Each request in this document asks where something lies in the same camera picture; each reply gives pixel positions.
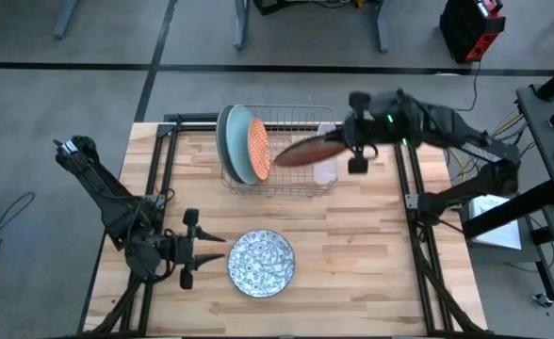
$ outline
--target blue floral plate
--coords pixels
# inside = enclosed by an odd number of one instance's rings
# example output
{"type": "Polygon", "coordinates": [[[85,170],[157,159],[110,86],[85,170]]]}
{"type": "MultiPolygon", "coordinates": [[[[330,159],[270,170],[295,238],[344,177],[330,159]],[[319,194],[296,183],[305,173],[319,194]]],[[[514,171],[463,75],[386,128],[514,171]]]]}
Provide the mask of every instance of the blue floral plate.
{"type": "Polygon", "coordinates": [[[292,280],[294,267],[291,245],[274,231],[244,234],[229,254],[229,277],[241,292],[254,298],[281,292],[292,280]]]}

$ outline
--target dish rack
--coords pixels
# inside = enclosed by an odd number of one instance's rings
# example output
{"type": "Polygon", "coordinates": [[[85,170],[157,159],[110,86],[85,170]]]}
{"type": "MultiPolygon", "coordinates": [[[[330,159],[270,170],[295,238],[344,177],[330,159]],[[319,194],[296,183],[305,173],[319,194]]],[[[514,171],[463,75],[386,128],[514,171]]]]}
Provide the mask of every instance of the dish rack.
{"type": "Polygon", "coordinates": [[[320,196],[327,193],[337,181],[335,160],[334,172],[327,181],[316,181],[318,166],[315,164],[297,168],[282,168],[274,165],[274,159],[294,142],[317,135],[321,124],[335,125],[335,114],[327,106],[318,105],[245,105],[252,114],[263,121],[267,129],[270,148],[269,177],[255,185],[240,184],[233,180],[224,168],[222,183],[234,194],[320,196]]]}

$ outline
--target plate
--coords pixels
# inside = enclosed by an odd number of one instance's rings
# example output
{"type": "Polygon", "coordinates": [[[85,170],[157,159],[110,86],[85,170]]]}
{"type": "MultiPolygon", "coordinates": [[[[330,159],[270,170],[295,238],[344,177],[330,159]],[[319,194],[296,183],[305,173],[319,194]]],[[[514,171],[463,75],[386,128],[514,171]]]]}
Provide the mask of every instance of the plate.
{"type": "Polygon", "coordinates": [[[248,154],[248,128],[254,119],[244,105],[235,105],[227,118],[227,149],[237,176],[248,185],[258,182],[248,154]]]}
{"type": "Polygon", "coordinates": [[[266,298],[292,280],[294,251],[287,240],[270,230],[255,230],[237,240],[229,253],[229,277],[243,293],[266,298]]]}
{"type": "Polygon", "coordinates": [[[233,180],[243,184],[243,180],[239,178],[236,173],[236,170],[233,168],[233,163],[231,162],[231,156],[229,155],[229,150],[227,149],[227,119],[229,114],[233,109],[232,105],[228,105],[222,109],[217,119],[217,150],[219,151],[219,158],[224,170],[229,174],[233,180]]]}
{"type": "Polygon", "coordinates": [[[248,130],[248,154],[254,173],[260,180],[266,180],[270,170],[269,136],[265,124],[258,118],[252,120],[248,130]]]}

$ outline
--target wooden table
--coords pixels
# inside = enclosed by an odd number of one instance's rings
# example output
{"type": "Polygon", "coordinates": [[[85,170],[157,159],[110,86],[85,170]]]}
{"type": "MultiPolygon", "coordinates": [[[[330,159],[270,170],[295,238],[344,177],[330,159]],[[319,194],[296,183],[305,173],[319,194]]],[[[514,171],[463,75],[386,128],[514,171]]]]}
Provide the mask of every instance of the wooden table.
{"type": "MultiPolygon", "coordinates": [[[[121,175],[133,194],[144,193],[156,127],[156,123],[133,125],[121,175]]],[[[225,254],[248,231],[271,229],[292,244],[296,272],[282,293],[252,299],[230,281],[226,259],[196,272],[191,291],[179,288],[177,270],[155,286],[148,335],[425,334],[394,149],[386,145],[379,151],[365,176],[348,175],[349,155],[340,156],[339,180],[323,197],[239,196],[220,181],[214,133],[180,133],[171,179],[176,198],[168,204],[165,227],[184,232],[185,209],[199,208],[200,224],[227,243],[198,241],[196,252],[225,254]]],[[[418,156],[428,191],[450,186],[441,150],[422,147],[418,156]]],[[[163,166],[159,167],[158,187],[163,166]]],[[[460,223],[452,213],[443,218],[460,223]]],[[[446,227],[434,231],[449,291],[473,321],[486,328],[463,235],[446,227]]],[[[106,239],[85,330],[111,310],[128,274],[124,254],[106,239]]],[[[438,323],[433,291],[431,299],[438,323]]],[[[132,326],[137,326],[139,302],[132,326]]]]}

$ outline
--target metal table leg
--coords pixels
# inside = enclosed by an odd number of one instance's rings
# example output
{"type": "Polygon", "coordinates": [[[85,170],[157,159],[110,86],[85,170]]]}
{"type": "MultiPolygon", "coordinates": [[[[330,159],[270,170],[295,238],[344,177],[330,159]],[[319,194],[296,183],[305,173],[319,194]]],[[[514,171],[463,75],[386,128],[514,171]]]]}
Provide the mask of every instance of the metal table leg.
{"type": "Polygon", "coordinates": [[[66,28],[72,18],[73,8],[76,6],[77,1],[78,0],[61,0],[61,12],[53,28],[53,35],[59,40],[62,40],[66,36],[66,28]]]}
{"type": "Polygon", "coordinates": [[[388,44],[388,27],[385,18],[382,15],[383,2],[385,0],[378,0],[375,5],[375,22],[378,29],[378,48],[382,53],[388,53],[390,45],[388,44]]]}
{"type": "Polygon", "coordinates": [[[243,49],[248,26],[249,0],[236,0],[236,29],[233,37],[233,45],[238,51],[243,49]]]}

